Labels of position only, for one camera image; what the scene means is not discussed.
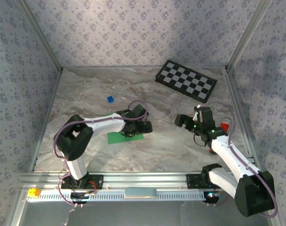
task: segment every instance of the red object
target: red object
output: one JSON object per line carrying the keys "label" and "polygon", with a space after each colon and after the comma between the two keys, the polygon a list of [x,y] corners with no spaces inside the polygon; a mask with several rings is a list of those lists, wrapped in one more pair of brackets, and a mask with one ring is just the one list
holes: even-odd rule
{"label": "red object", "polygon": [[225,122],[222,123],[222,129],[226,132],[228,132],[229,125]]}

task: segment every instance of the green mat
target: green mat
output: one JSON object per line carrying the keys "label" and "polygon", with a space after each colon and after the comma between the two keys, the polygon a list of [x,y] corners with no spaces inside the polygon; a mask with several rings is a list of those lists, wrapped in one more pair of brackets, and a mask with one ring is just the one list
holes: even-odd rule
{"label": "green mat", "polygon": [[108,133],[107,134],[107,143],[109,145],[112,144],[117,144],[117,143],[123,143],[123,142],[129,142],[129,141],[134,141],[134,140],[142,140],[144,139],[143,134],[140,135],[134,135],[133,137],[125,137],[119,132],[113,132],[113,133]]}

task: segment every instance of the patterned wallpaper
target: patterned wallpaper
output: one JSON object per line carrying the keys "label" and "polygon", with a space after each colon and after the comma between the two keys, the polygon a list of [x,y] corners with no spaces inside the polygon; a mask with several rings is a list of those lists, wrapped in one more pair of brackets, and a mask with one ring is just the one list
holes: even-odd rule
{"label": "patterned wallpaper", "polygon": [[58,73],[14,0],[0,0],[0,226],[29,170]]}
{"label": "patterned wallpaper", "polygon": [[258,0],[26,0],[60,64],[226,65]]}
{"label": "patterned wallpaper", "polygon": [[286,218],[286,0],[273,0],[232,72]]}

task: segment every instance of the blue cube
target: blue cube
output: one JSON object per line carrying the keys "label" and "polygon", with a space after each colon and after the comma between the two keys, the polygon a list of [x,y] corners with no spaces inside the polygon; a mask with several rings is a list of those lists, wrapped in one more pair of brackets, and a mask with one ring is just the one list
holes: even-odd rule
{"label": "blue cube", "polygon": [[114,98],[113,98],[112,96],[109,96],[109,97],[107,98],[107,100],[108,100],[109,103],[114,102]]}

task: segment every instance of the marble table surface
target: marble table surface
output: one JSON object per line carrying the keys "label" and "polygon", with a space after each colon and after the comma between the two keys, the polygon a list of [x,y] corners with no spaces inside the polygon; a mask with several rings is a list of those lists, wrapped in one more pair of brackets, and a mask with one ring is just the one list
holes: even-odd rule
{"label": "marble table surface", "polygon": [[[148,104],[153,132],[145,134],[143,140],[113,145],[107,144],[106,135],[91,139],[83,154],[89,171],[200,171],[212,163],[226,167],[220,156],[212,155],[208,147],[196,145],[192,133],[174,125],[178,114],[193,116],[193,108],[200,102],[155,82],[159,70],[160,67],[64,70],[35,171],[64,170],[64,163],[53,154],[53,137],[72,115],[100,117],[125,110],[131,101],[138,99]],[[208,102],[232,105],[220,70],[194,70],[218,80]],[[108,103],[108,96],[113,96],[113,103]],[[231,113],[222,105],[213,104],[211,108],[216,125],[223,118],[231,119]],[[239,125],[232,140],[247,155]]]}

